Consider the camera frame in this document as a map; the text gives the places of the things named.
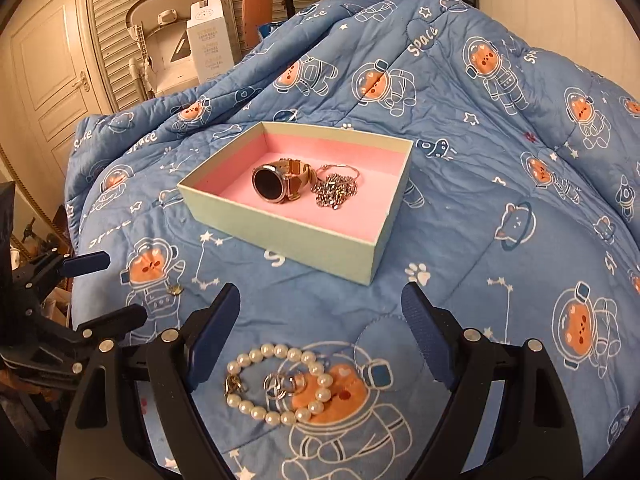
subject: watch face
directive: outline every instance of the watch face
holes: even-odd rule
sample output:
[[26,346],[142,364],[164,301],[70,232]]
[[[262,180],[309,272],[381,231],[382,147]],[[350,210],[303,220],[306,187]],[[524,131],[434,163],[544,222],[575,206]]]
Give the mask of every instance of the watch face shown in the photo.
[[254,188],[265,200],[277,201],[282,198],[282,181],[271,170],[260,168],[254,173]]

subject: door handle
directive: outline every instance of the door handle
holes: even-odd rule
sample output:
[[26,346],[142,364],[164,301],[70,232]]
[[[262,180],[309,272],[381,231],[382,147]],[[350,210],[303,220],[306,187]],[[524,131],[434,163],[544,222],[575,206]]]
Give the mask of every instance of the door handle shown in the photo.
[[73,88],[84,88],[85,92],[88,92],[91,87],[89,86],[89,80],[86,77],[84,71],[80,72],[80,77],[72,84]]

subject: open cardboard box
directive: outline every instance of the open cardboard box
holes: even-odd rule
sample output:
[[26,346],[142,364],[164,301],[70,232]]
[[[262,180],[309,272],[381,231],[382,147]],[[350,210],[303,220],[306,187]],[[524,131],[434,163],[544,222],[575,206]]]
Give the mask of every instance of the open cardboard box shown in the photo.
[[[258,123],[178,183],[193,217],[264,249],[369,285],[391,234],[413,143],[397,137],[297,123]],[[339,209],[318,207],[306,186],[294,202],[265,202],[252,171],[280,158],[318,168],[349,164],[358,193]],[[348,168],[331,168],[352,174]]]

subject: white cardboard box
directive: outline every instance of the white cardboard box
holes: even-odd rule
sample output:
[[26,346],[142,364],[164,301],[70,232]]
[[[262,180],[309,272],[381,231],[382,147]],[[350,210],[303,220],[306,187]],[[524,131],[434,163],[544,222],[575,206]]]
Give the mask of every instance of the white cardboard box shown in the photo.
[[191,19],[187,22],[187,35],[191,57],[198,80],[204,83],[227,72],[234,66],[234,57],[226,31],[225,16],[220,0],[207,0],[191,5]]
[[[263,142],[271,146],[264,148]],[[412,145],[407,139],[340,128],[258,123],[210,156],[181,180],[178,188],[199,222],[302,264],[369,285],[406,189]],[[359,180],[358,193],[338,211],[317,207],[308,186],[295,202],[263,202],[252,189],[251,171],[273,153],[299,158],[313,167],[318,167],[314,162],[334,156],[340,158],[334,159],[335,163],[358,164],[364,180]],[[208,183],[217,189],[207,187]],[[242,198],[236,193],[238,187],[242,187]],[[306,207],[306,218],[290,214],[300,206]],[[375,219],[369,222],[367,234],[360,236],[358,229],[369,218]],[[342,232],[327,227],[332,222]]]

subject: beige wall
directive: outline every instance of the beige wall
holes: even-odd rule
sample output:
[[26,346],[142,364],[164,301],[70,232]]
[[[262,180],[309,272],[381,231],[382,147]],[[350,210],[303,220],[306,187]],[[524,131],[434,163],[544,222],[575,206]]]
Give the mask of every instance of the beige wall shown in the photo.
[[640,98],[640,40],[615,0],[480,0],[531,46],[553,50]]

